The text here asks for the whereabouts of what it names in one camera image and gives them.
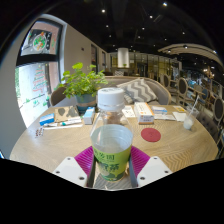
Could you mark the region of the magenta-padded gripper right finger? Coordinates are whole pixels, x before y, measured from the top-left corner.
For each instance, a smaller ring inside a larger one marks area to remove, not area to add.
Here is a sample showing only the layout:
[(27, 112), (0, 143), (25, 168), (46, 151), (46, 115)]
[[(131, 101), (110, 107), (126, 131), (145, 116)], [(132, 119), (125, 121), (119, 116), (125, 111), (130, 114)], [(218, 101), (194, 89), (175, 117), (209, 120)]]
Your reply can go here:
[(136, 147), (131, 148), (129, 173), (133, 188), (143, 187), (172, 173), (158, 157), (150, 157)]

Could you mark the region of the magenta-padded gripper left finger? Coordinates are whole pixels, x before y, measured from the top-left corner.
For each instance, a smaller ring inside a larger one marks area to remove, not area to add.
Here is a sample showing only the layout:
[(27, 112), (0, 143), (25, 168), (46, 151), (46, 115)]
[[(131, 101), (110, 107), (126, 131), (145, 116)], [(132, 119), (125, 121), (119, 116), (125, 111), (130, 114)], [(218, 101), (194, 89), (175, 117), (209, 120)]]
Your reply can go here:
[(94, 185), (95, 178), (94, 152), (88, 147), (75, 157), (66, 157), (53, 171), (53, 173), (81, 187)]

